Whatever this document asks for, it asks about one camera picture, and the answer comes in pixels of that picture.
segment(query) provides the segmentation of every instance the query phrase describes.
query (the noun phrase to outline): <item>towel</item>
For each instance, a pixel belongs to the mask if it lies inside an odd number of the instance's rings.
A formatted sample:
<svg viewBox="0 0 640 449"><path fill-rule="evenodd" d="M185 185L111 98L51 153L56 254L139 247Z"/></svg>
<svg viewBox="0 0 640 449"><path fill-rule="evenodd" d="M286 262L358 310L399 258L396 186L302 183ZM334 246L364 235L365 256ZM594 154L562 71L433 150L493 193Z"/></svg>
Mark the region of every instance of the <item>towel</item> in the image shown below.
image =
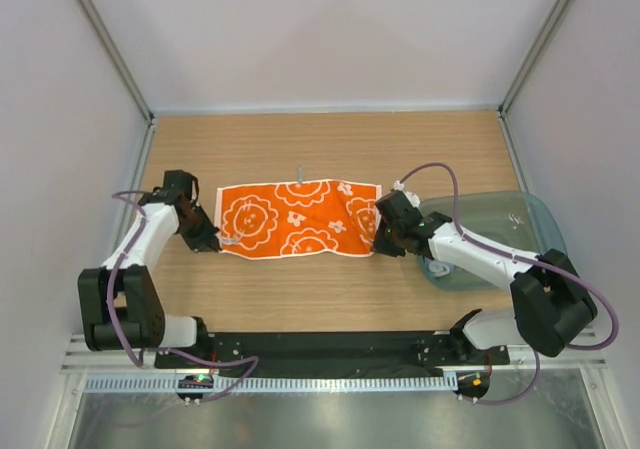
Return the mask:
<svg viewBox="0 0 640 449"><path fill-rule="evenodd" d="M368 256L379 185L324 179L218 189L215 225L223 252L277 259L333 252Z"/></svg>

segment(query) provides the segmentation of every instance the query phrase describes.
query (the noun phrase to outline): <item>cable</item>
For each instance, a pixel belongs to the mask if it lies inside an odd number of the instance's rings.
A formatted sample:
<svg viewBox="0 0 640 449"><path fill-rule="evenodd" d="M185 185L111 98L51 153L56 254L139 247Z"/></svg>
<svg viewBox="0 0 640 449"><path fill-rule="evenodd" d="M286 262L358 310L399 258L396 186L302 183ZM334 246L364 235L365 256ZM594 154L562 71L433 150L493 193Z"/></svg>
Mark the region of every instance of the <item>cable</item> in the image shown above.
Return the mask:
<svg viewBox="0 0 640 449"><path fill-rule="evenodd" d="M517 402L523 397L526 397L527 395L529 395L529 393L533 391L533 388L536 386L536 384L538 384L538 381L540 380L540 373L541 373L540 356L536 351L533 351L533 357L536 360L536 370L533 373L533 379L531 379L531 382L529 383L529 385L525 387L525 389L520 394L516 394L515 396L508 397L506 399L498 399L498 400L476 399L474 404L482 404L483 406L503 406L505 404L511 404L512 402ZM470 397L463 396L463 399L469 402L473 402L473 399Z"/></svg>
<svg viewBox="0 0 640 449"><path fill-rule="evenodd" d="M489 351L485 352L484 358L487 360L487 366L489 366L489 370L485 377L491 377L493 374L493 361L491 360L491 353Z"/></svg>
<svg viewBox="0 0 640 449"><path fill-rule="evenodd" d="M422 164L414 169L412 169L411 171L409 171L402 179L400 179L400 183L404 184L407 179L409 179L411 176L413 176L415 173L423 170L423 169L428 169L430 167L441 167L443 169L445 169L448 173L449 176L451 177L451 182L453 184L453 215L452 215L452 219L453 219L453 224L456 228L456 230L458 231L458 233L467 241L469 241L471 244L474 244L475 246L484 249L485 251L491 252L493 254L497 254L499 256L502 257L508 257L511 258L512 254L506 251L503 251L501 249L495 248L493 246L491 246L490 244L486 244L484 242L478 241L477 239L469 236L468 234L465 233L464 228L462 227L462 224L460 224L460 201L459 201L459 187L458 187L458 178L456 177L455 172L453 172L453 169L451 168L451 166L449 166L448 164L445 164L444 162L430 162L427 164ZM536 259L529 259L527 257L522 257L522 256L515 256L514 259L516 261L519 262L524 262L525 264L530 264L532 266L537 266L537 267L541 267L542 269L546 270L546 271L551 271L554 272L556 274L558 274L561 277L564 277L566 279L571 280L572 282L575 282L576 284L581 285L582 287L584 287L590 294L592 294L596 299L598 299L602 305L604 306L604 308L607 310L607 312L609 313L609 317L611 318L611 333L609 334L609 336L602 342L591 345L591 346L581 346L578 344L568 344L567 347L571 348L571 349L577 349L577 350L582 350L582 351L597 351L600 349L603 349L605 347L610 346L611 344L613 344L613 342L616 340L616 338L618 337L618 333L620 331L620 321L618 319L618 315L616 314L615 309L613 308L613 306L611 305L611 303L607 300L607 298L604 296L604 294L602 294L598 289L596 289L595 287L593 287L589 282L585 281L584 279L582 279L581 277L576 276L575 274L572 274L568 271L565 271L564 269L561 269L559 267L555 267L552 266L551 264L547 264L546 262L542 262L542 261L538 261ZM523 397L525 397L527 394L529 394L534 386L538 383L538 380L540 379L540 356L538 355L538 353L536 351L533 351L533 355L536 361L536 369L533 375L533 380L531 381L531 383L526 387L526 389L524 391L522 391L520 394L507 398L507 399L503 399L503 400L477 400L476 402L478 404L484 404L487 406L500 406L503 404L509 404L511 402L516 402L519 401L520 399L522 399Z"/></svg>
<svg viewBox="0 0 640 449"><path fill-rule="evenodd" d="M258 365L259 359L258 356L249 356L249 357L245 357L244 359L239 359L237 361L231 361L231 362L213 362L213 361L207 361L205 359L200 359L199 357L196 356L192 356L191 354L188 354L184 351L181 351L180 349L168 349L168 351L172 354L175 354L176 356L180 356L184 359L187 359L191 362L195 362L197 364L202 364L203 366L207 366L207 367L213 367L213 368L220 368L220 369L224 369L224 368L233 368L233 367L238 367L241 365L244 365L248 362L251 363L251 365L249 366L249 368L244 372L244 374L242 374L240 377L238 377L235 381L233 381L232 384L229 385L229 387L223 389L220 392L216 392L214 394L210 394L208 396L203 397L202 399L200 399L200 402L212 402L215 401L217 399L221 399L224 396L227 396L231 393L231 391L233 391L236 387L238 387L240 384L242 384L245 379L247 379L251 373L255 370L255 368ZM157 418L158 416L164 414L165 412L167 412L168 410L177 407L179 404L168 404L165 407L163 407L162 409L160 409L159 411L156 411L155 413L151 414L150 416L147 416L139 421L135 421L135 422L114 422L112 425L115 427L118 427L120 429L133 429L136 427L140 427L143 426L149 422L151 422L153 419Z"/></svg>
<svg viewBox="0 0 640 449"><path fill-rule="evenodd" d="M122 266L122 263L126 259L128 252L131 250L131 248L136 243L136 241L140 238L140 236L142 235L142 231L144 231L144 228L147 225L147 215L144 212L144 209L142 208L142 206L140 206L136 202L130 201L126 197L131 194L141 194L141 193L144 194L145 192L144 191L120 191L120 192L116 192L111 196L113 199L118 199L122 202L125 202L133 206L138 211L138 213L140 213L141 218L140 218L140 224L138 224L138 228L133 233L133 236L131 237L127 245L124 247L123 251L120 253L118 258L116 259L116 262L113 265L113 269L109 274L109 280L107 281L107 311L109 312L109 317L111 318L113 329L116 332L116 336L118 336L118 340L120 341L120 344L124 349L124 352L127 353L127 356L129 356L129 359L131 359L131 362L133 362L136 365L136 367L142 367L144 365L142 350L140 350L140 354L138 355L138 357L136 357L131 347L131 344L129 344L129 341L127 340L127 336L125 335L124 331L122 330L122 326L120 325L120 321L116 313L116 308L113 303L113 292L116 285L116 276L118 275L118 270L120 269L120 266Z"/></svg>
<svg viewBox="0 0 640 449"><path fill-rule="evenodd" d="M475 246L477 246L477 247L479 247L481 249L484 249L485 251L491 252L491 253L496 254L498 256L511 258L512 254L510 252L503 251L501 249L498 249L496 247L491 246L490 244L486 244L486 243L484 243L482 241L478 241L477 239L475 239L472 236L469 236L467 233L465 233L464 228L460 224L460 204L459 204L459 193L458 193L458 178L456 177L455 173L453 172L453 169L451 169L451 166L449 166L448 164L445 164L444 162L430 162L428 164L422 164L421 166L418 166L415 169L411 170L406 176L404 176L402 179L400 179L400 183L404 184L404 182L407 179L409 179L411 176L413 176L416 172L421 171L422 169L427 169L429 167L442 167L451 176L451 182L453 183L453 224L455 225L456 230L458 231L458 233L465 240L469 241L471 244L473 244L473 245L475 245ZM598 299L602 303L604 308L607 310L607 312L609 313L609 317L611 318L611 333L609 334L609 336L604 341L599 342L599 343L594 344L594 345L591 345L591 346L581 346L581 345L577 345L577 344L568 344L567 347L569 347L571 349L581 350L581 351L598 351L600 349L604 349L605 347L608 347L611 344L613 344L613 342L618 337L618 333L620 332L620 321L618 319L618 314L616 314L615 309L613 308L611 303L607 300L605 295L602 294L602 292L600 292L598 289L593 287L593 285L591 285L588 281L585 281L581 277L576 276L575 274L572 274L572 273L570 273L568 271L565 271L564 269L561 269L559 267L555 267L555 266L552 266L551 264L547 264L546 262L538 261L537 259L530 259L528 257L517 256L517 255L515 257L513 257L513 258L518 262L524 262L525 264L530 264L532 266L541 267L542 269L544 269L546 271L555 272L559 276L561 276L561 277L563 277L565 279L569 279L570 281L581 285L592 296L594 296L596 299Z"/></svg>

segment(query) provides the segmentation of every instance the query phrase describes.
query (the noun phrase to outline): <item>metal floor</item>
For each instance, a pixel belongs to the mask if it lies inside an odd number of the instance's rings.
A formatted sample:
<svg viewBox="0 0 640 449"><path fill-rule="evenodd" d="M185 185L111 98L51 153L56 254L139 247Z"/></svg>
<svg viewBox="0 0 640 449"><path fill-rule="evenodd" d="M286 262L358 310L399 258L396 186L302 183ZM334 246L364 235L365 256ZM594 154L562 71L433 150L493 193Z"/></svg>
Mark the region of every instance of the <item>metal floor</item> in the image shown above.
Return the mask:
<svg viewBox="0 0 640 449"><path fill-rule="evenodd" d="M498 399L532 371L492 376ZM69 447L120 449L604 448L579 370L543 370L518 403L485 407L449 392L238 395L185 408L168 394L85 394ZM136 428L135 422L176 407Z"/></svg>

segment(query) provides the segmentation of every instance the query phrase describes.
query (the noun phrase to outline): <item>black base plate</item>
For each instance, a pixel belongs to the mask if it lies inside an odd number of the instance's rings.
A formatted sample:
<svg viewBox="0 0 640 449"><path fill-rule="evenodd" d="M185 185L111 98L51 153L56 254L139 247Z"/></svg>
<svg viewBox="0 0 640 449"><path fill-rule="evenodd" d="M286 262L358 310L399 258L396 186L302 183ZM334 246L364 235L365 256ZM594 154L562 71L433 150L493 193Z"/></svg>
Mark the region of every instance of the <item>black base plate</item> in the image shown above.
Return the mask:
<svg viewBox="0 0 640 449"><path fill-rule="evenodd" d="M508 351L468 349L456 352L453 336L415 332L287 332L216 333L210 337L216 360L258 356L251 377L280 379L396 378L439 375L438 366L485 365L486 353L495 366L509 364ZM156 368L198 367L175 356L156 357ZM240 369L221 375L236 377Z"/></svg>

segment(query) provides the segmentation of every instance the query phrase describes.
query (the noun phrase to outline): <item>small white object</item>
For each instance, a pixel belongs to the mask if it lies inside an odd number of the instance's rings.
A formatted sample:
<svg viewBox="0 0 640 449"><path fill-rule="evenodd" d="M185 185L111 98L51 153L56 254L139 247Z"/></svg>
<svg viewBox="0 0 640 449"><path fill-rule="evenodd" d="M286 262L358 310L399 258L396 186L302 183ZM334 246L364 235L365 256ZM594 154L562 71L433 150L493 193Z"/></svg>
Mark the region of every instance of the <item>small white object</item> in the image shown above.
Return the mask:
<svg viewBox="0 0 640 449"><path fill-rule="evenodd" d="M164 336L160 347L191 347L196 343L197 323L193 317L164 316Z"/></svg>
<svg viewBox="0 0 640 449"><path fill-rule="evenodd" d="M405 196L407 196L407 199L409 199L409 202L411 203L411 205L413 207L419 207L420 206L420 198L418 197L418 195L413 193L413 192L410 192L410 191L405 191L403 183L401 183L400 181L396 181L396 182L393 183L393 188L396 191L404 192Z"/></svg>
<svg viewBox="0 0 640 449"><path fill-rule="evenodd" d="M442 277L451 273L451 265L440 261L431 261L427 267L434 277Z"/></svg>

